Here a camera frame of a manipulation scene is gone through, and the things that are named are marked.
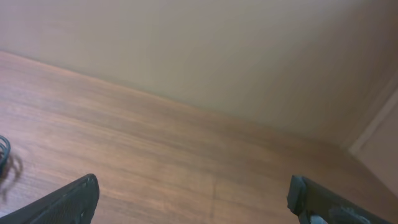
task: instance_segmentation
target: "beige wall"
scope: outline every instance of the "beige wall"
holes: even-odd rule
[[[390,93],[393,0],[2,0],[0,49],[348,146]]]
[[[398,196],[398,104],[355,156]]]

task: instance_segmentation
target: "wood grain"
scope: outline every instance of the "wood grain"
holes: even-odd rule
[[[398,200],[333,146],[4,52],[0,123],[0,215],[94,173],[93,223],[298,223],[286,195],[302,174],[398,222]]]

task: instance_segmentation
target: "black object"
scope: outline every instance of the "black object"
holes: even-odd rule
[[[11,145],[10,142],[4,137],[4,136],[0,136],[0,140],[2,140],[5,145],[0,142],[0,176],[2,175],[2,172],[7,164],[7,159],[8,159],[8,155],[10,154],[11,151]]]
[[[88,174],[0,218],[0,224],[89,224],[99,197],[97,178]]]
[[[300,224],[389,224],[321,185],[295,175],[290,182],[287,207],[298,216]]]

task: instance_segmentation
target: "wooden tabletop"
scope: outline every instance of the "wooden tabletop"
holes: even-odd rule
[[[93,223],[298,223],[302,174],[398,223],[395,196],[340,149],[4,52],[0,123],[0,215],[94,173]]]

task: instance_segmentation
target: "black cable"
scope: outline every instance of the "black cable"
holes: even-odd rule
[[[7,164],[8,155],[10,154],[11,151],[11,145],[10,142],[4,136],[0,135],[0,140],[6,143],[6,145],[4,145],[2,142],[0,142],[0,148],[1,148],[0,175],[2,175],[2,172]]]

